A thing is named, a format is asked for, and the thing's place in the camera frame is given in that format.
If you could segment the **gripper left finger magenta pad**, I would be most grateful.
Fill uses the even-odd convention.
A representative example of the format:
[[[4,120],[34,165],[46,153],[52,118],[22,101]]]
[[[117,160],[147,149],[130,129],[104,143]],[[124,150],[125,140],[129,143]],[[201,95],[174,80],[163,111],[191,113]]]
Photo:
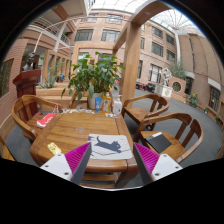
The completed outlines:
[[[91,144],[86,143],[66,154],[56,154],[42,165],[41,169],[79,185],[91,152]]]

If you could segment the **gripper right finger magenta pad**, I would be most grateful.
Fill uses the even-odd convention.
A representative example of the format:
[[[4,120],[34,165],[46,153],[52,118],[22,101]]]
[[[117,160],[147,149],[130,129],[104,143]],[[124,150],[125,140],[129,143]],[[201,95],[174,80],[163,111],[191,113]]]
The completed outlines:
[[[138,143],[133,154],[143,182],[154,182],[182,169],[168,154],[157,154]]]

